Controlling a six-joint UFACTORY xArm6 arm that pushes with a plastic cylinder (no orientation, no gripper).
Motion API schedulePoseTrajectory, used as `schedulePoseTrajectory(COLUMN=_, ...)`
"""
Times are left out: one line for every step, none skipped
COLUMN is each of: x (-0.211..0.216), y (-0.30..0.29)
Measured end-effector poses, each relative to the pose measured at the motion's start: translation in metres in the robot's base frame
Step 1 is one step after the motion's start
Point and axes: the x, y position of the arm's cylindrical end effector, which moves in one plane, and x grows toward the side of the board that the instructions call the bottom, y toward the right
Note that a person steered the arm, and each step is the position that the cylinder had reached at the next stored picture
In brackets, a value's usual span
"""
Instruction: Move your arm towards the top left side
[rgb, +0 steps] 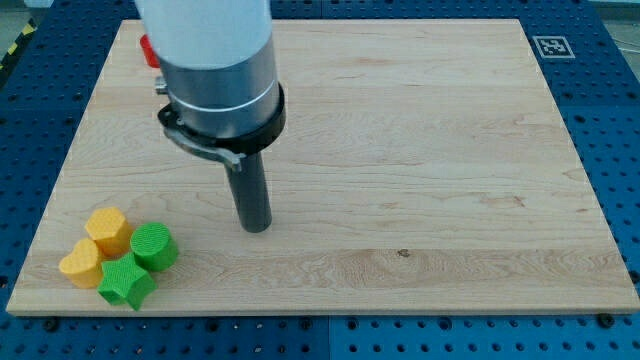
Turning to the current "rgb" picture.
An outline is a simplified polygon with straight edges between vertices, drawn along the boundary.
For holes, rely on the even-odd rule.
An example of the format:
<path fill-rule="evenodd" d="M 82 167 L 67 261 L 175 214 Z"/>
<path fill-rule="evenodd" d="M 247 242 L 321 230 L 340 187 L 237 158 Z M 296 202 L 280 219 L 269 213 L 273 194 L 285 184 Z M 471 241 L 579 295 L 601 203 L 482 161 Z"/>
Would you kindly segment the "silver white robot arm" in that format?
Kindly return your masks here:
<path fill-rule="evenodd" d="M 172 107 L 187 128 L 233 138 L 279 105 L 268 0 L 136 0 Z"/>

